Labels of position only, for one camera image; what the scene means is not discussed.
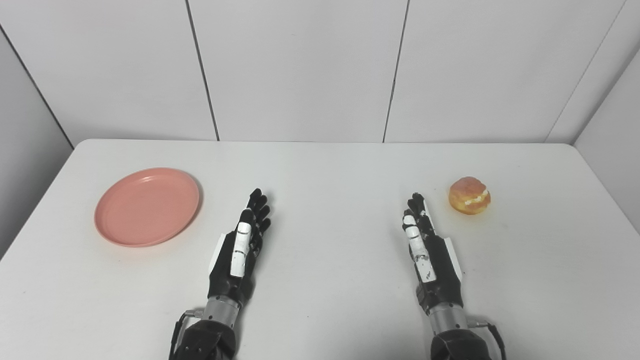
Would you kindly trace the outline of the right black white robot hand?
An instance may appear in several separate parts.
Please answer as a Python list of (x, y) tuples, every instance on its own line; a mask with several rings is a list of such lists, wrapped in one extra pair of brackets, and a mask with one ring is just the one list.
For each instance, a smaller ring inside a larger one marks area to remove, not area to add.
[(450, 238), (439, 236), (432, 224), (425, 198), (413, 193), (402, 216), (410, 258), (418, 285), (420, 307), (429, 313), (438, 305), (464, 307), (462, 271)]

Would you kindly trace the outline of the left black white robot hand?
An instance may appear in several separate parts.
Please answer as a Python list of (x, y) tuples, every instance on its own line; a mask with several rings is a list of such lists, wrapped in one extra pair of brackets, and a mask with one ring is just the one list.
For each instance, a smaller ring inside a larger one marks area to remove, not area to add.
[(254, 269), (272, 224), (268, 197), (251, 192), (234, 230), (223, 235), (214, 252), (207, 297), (227, 297), (244, 306), (255, 289)]

